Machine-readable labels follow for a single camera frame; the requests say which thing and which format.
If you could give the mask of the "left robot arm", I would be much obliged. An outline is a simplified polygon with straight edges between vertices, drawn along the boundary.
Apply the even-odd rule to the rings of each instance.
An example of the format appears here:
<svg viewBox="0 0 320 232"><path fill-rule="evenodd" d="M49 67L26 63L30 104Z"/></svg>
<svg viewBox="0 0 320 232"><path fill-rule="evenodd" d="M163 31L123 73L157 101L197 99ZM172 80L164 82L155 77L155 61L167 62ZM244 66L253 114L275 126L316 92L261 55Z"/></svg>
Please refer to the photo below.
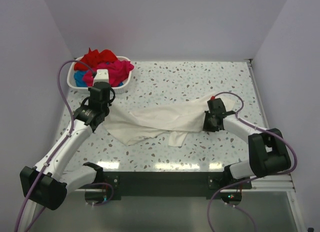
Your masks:
<svg viewBox="0 0 320 232"><path fill-rule="evenodd" d="M99 188L104 182L102 167L90 162L73 173L63 173L78 148L109 115L115 99L115 91L107 82L96 82L89 94L52 149L33 168L24 167L20 173L25 198L52 211L74 190L86 185Z"/></svg>

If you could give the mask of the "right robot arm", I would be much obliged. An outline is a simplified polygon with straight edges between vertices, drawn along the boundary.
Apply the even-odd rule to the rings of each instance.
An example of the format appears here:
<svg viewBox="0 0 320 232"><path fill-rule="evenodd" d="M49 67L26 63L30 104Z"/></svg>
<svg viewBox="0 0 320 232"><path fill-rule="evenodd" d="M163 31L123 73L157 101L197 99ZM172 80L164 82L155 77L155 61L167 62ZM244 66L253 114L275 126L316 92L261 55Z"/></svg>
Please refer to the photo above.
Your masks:
<svg viewBox="0 0 320 232"><path fill-rule="evenodd" d="M207 101L203 130L206 132L230 132L248 145L248 160L224 168L219 186L233 189L242 180L252 176L262 178L283 172L291 167L291 159L278 129L250 126L236 112L227 111L220 98Z"/></svg>

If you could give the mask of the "white t shirt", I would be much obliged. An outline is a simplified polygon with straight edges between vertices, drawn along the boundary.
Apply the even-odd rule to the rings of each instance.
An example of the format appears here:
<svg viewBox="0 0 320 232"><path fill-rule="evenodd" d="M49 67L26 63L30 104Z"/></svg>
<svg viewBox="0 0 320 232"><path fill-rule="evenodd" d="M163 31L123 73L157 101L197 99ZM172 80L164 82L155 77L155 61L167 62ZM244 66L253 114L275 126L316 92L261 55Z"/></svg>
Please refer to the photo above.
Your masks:
<svg viewBox="0 0 320 232"><path fill-rule="evenodd" d="M103 126L126 146L170 132L168 145L181 147L188 133L203 130L205 111L208 110L207 101L212 97L212 94L207 94L184 103L148 107L132 112L114 104Z"/></svg>

